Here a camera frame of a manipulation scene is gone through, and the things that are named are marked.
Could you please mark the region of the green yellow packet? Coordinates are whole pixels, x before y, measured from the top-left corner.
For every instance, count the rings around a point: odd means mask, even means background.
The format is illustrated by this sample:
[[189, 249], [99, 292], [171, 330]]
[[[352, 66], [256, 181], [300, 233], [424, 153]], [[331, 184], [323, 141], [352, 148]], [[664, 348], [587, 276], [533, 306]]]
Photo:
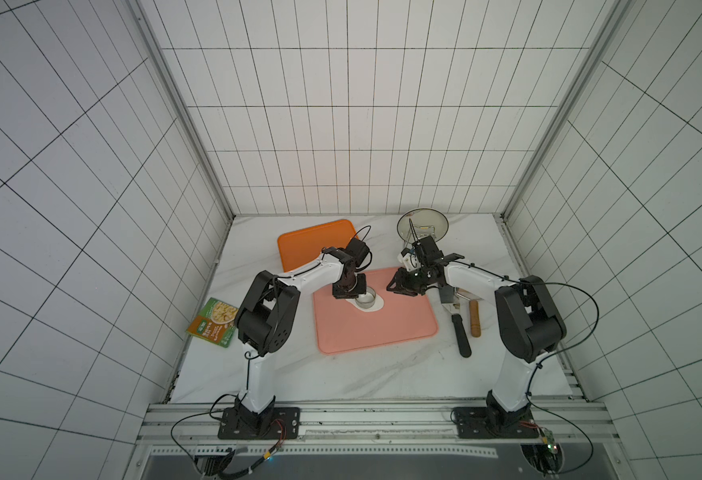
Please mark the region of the green yellow packet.
[[228, 348], [235, 333], [234, 320], [238, 308], [210, 297], [186, 332], [223, 348]]

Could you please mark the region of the orange plastic tray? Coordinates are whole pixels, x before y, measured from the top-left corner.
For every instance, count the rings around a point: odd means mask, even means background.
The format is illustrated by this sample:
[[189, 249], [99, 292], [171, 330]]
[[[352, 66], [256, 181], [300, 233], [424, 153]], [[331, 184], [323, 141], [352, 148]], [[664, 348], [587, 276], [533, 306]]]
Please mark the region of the orange plastic tray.
[[282, 268], [289, 272], [314, 261], [325, 247], [343, 248], [356, 234], [347, 219], [284, 233], [277, 239]]

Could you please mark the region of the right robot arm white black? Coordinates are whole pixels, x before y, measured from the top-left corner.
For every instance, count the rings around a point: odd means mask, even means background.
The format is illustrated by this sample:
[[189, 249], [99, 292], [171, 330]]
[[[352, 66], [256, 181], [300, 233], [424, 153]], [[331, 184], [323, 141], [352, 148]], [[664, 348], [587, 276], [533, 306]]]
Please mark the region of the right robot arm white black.
[[546, 283], [536, 276], [512, 280], [464, 260], [445, 255], [431, 236], [414, 241], [398, 255], [402, 266], [387, 285], [389, 292], [422, 296], [462, 289], [495, 307], [500, 339], [506, 349], [501, 370], [486, 397], [487, 423], [500, 430], [530, 412], [534, 377], [566, 336], [563, 319]]

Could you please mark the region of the pink plastic tray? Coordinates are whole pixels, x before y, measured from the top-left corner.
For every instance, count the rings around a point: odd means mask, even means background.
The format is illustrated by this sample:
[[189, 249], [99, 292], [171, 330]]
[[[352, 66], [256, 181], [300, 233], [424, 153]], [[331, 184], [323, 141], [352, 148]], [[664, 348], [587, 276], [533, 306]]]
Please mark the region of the pink plastic tray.
[[438, 332], [434, 310], [425, 296], [409, 297], [386, 290], [395, 267], [366, 273], [367, 286], [383, 298], [384, 307], [363, 312], [351, 300], [333, 297], [329, 286], [313, 294], [319, 350], [336, 355], [362, 349], [419, 340]]

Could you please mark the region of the wooden rolling pin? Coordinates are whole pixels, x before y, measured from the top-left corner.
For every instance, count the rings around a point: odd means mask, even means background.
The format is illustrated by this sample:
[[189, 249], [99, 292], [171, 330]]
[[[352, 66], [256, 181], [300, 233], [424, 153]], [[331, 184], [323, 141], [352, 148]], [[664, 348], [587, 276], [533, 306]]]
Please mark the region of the wooden rolling pin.
[[471, 336], [474, 338], [479, 338], [482, 335], [482, 326], [479, 311], [479, 297], [464, 289], [458, 289], [457, 296], [461, 299], [468, 301]]

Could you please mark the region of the aluminium mounting rail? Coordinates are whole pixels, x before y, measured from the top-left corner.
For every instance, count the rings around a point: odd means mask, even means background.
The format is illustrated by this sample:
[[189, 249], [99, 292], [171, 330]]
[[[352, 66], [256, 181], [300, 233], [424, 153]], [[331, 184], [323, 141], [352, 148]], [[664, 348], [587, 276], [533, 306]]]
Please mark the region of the aluminium mounting rail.
[[455, 407], [484, 407], [480, 400], [403, 402], [295, 402], [301, 409], [298, 437], [293, 440], [220, 440], [221, 421], [203, 404], [154, 405], [148, 409], [137, 437], [142, 456], [218, 456], [235, 451], [260, 456], [272, 446], [282, 454], [457, 454], [495, 455], [501, 444], [597, 446], [619, 440], [606, 408], [599, 403], [564, 398], [539, 401], [531, 440], [460, 439], [450, 419]]

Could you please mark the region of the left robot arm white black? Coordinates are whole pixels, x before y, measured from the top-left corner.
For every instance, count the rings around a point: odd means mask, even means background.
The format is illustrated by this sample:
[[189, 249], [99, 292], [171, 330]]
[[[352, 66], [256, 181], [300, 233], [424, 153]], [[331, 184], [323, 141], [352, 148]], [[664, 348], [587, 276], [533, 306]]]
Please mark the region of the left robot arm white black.
[[364, 270], [370, 256], [367, 244], [352, 237], [346, 246], [326, 247], [297, 269], [256, 275], [234, 319], [247, 361], [245, 383], [235, 400], [240, 418], [254, 426], [270, 422], [276, 399], [270, 356], [289, 339], [301, 297], [326, 286], [337, 300], [366, 295]]

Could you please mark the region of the white dough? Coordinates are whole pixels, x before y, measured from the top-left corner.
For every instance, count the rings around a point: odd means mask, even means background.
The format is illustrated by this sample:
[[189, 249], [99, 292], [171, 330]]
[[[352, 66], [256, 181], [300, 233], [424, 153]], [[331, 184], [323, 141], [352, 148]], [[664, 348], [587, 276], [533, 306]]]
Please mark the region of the white dough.
[[357, 309], [363, 312], [376, 312], [381, 310], [385, 305], [382, 297], [373, 295], [372, 293], [360, 295], [359, 297], [351, 300], [351, 303]]

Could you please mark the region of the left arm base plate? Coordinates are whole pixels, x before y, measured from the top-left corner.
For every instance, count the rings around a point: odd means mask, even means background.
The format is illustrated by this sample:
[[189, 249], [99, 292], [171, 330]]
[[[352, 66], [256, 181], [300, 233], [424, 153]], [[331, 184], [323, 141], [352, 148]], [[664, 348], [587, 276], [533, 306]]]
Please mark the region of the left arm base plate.
[[244, 407], [223, 412], [217, 437], [220, 440], [293, 440], [298, 437], [301, 409], [268, 407], [255, 414]]

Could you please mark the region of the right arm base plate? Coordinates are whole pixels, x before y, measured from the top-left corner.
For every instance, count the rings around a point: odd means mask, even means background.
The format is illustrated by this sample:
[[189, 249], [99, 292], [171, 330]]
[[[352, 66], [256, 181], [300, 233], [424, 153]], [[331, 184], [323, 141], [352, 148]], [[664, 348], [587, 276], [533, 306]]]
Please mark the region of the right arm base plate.
[[455, 407], [450, 419], [460, 439], [531, 440], [539, 437], [539, 430], [532, 426], [533, 418], [527, 407], [515, 412], [494, 407]]

